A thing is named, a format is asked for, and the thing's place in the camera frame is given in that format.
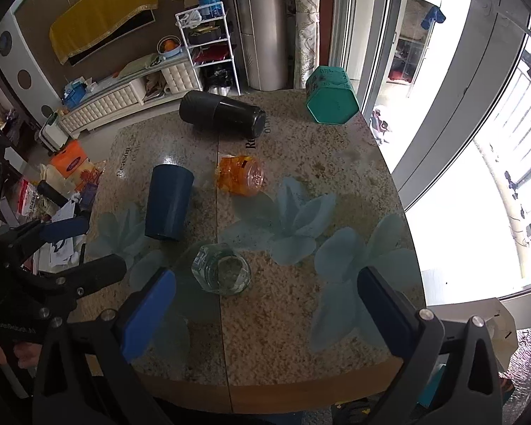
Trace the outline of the person's left hand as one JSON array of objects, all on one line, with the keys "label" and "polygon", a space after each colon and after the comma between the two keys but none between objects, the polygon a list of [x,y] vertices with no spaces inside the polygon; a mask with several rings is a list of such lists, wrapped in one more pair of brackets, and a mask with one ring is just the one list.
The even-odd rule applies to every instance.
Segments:
[{"label": "person's left hand", "polygon": [[[14,354],[18,358],[18,366],[20,368],[36,367],[39,363],[39,358],[42,350],[41,344],[29,344],[23,342],[14,346]],[[7,364],[6,356],[0,346],[0,365]]]}]

